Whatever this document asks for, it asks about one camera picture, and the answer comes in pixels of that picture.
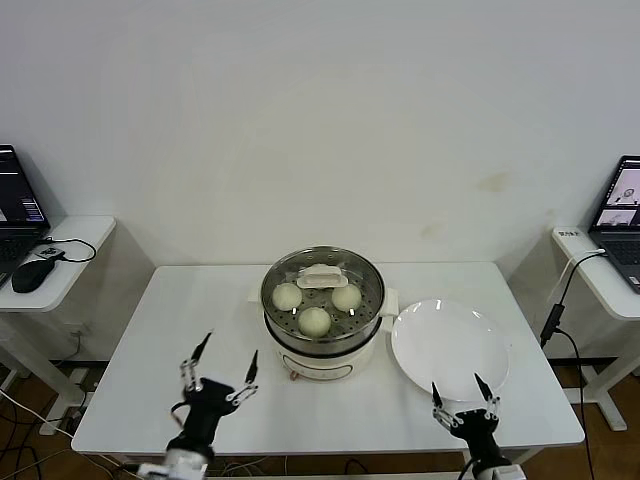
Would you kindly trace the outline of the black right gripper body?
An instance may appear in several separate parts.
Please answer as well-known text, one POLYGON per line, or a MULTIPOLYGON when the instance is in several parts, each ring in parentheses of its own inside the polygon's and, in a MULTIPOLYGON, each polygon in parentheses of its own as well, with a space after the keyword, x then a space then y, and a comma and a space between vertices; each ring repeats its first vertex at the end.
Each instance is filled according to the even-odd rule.
POLYGON ((485 409, 459 412, 452 435, 462 439, 477 465, 504 465, 505 457, 494 439, 498 418, 485 409))

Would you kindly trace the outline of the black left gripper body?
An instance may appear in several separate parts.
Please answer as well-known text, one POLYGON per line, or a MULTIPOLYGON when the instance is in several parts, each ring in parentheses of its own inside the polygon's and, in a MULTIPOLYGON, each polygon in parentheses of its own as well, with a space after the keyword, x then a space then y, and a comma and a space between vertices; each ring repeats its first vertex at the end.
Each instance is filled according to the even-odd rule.
POLYGON ((208 379, 200 379, 200 389, 188 391, 185 400, 189 413, 183 432, 195 440, 213 440, 222 417, 236 410, 233 405, 233 387, 208 379))

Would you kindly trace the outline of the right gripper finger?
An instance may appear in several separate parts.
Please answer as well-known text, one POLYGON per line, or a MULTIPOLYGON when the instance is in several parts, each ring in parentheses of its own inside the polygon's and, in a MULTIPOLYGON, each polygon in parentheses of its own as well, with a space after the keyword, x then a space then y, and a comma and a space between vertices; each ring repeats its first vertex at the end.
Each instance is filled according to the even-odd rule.
POLYGON ((444 407, 444 402, 434 382, 431 383, 431 388, 433 401, 432 415, 434 419, 444 428, 457 428, 460 425, 459 420, 444 407))
POLYGON ((486 402, 485 417, 487 419, 497 419, 498 409, 501 401, 500 397, 493 394, 490 386, 480 377, 478 373, 474 373, 474 378, 481 392, 481 395, 486 402))

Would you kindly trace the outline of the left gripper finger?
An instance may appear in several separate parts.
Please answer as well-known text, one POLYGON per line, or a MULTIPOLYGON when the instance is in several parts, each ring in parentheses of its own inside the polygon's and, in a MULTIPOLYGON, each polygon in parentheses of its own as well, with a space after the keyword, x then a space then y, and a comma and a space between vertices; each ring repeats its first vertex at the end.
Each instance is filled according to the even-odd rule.
POLYGON ((183 360, 179 366, 183 390, 185 392, 196 392, 202 389, 202 380, 197 375, 197 366, 200 363, 201 357, 212 334, 213 331, 209 330, 202 341, 196 345, 192 354, 187 359, 183 360))
POLYGON ((255 395, 258 390, 256 377, 258 373, 258 351, 255 351, 251 360, 251 364, 247 370, 244 384, 240 390, 233 391, 226 396, 229 403, 243 403, 251 396, 255 395))

